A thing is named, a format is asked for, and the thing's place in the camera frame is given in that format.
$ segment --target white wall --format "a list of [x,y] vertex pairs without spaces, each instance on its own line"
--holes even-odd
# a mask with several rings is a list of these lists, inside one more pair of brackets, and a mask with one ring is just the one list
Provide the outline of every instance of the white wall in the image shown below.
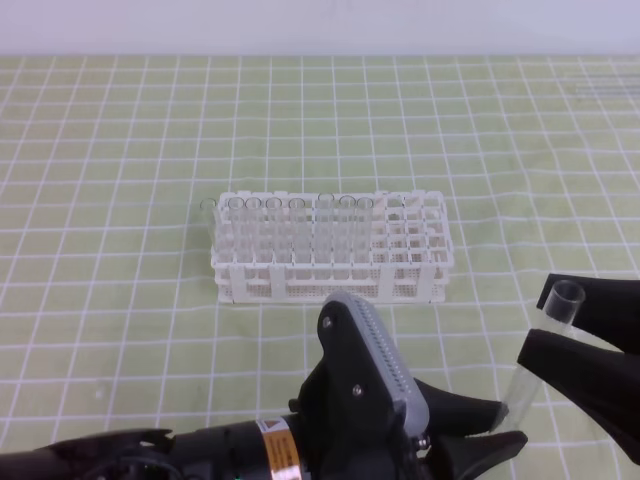
[[2,0],[7,53],[640,53],[638,0]]

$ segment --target orange warning label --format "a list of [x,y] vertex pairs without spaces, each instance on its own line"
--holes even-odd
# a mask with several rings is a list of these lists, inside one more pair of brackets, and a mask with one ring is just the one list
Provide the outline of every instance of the orange warning label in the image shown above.
[[272,480],[302,480],[298,449],[284,418],[258,420],[256,423],[267,449]]

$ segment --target clear test tube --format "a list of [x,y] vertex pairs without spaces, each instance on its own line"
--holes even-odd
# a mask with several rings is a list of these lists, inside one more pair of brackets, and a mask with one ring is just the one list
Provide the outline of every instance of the clear test tube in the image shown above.
[[356,203],[355,238],[353,240],[353,257],[356,263],[369,263],[372,217],[373,199],[359,198]]
[[311,228],[307,221],[307,207],[302,198],[289,200],[289,221],[293,231],[296,263],[311,263]]
[[266,206],[269,219],[269,235],[271,236],[276,263],[287,263],[291,259],[291,247],[289,246],[282,200],[277,197],[271,197],[267,199]]
[[231,229],[233,231],[233,252],[236,261],[246,263],[251,261],[251,244],[245,234],[246,231],[246,208],[242,197],[230,198],[227,202],[229,207],[229,218],[231,219]]
[[222,222],[220,221],[220,211],[218,210],[218,202],[213,198],[205,198],[200,202],[200,213],[207,224],[209,238],[211,238],[211,245],[215,250],[216,247],[218,247],[217,239],[219,237],[219,233],[216,228],[222,226]]
[[356,199],[345,195],[338,201],[338,223],[336,225],[333,257],[336,263],[351,261],[351,246],[355,230]]
[[[565,333],[573,323],[584,299],[584,290],[576,282],[560,280],[554,283],[542,309],[544,316],[533,328],[560,335]],[[502,411],[494,425],[496,433],[519,429],[541,385],[540,378],[526,368],[517,366],[502,401]]]
[[260,234],[263,223],[262,200],[260,200],[258,197],[250,197],[245,200],[244,205],[247,209],[247,228],[245,234],[249,237],[248,241],[251,245],[251,250],[253,252],[255,260],[259,261]]
[[334,200],[332,193],[321,193],[316,200],[313,232],[313,251],[316,263],[331,263]]

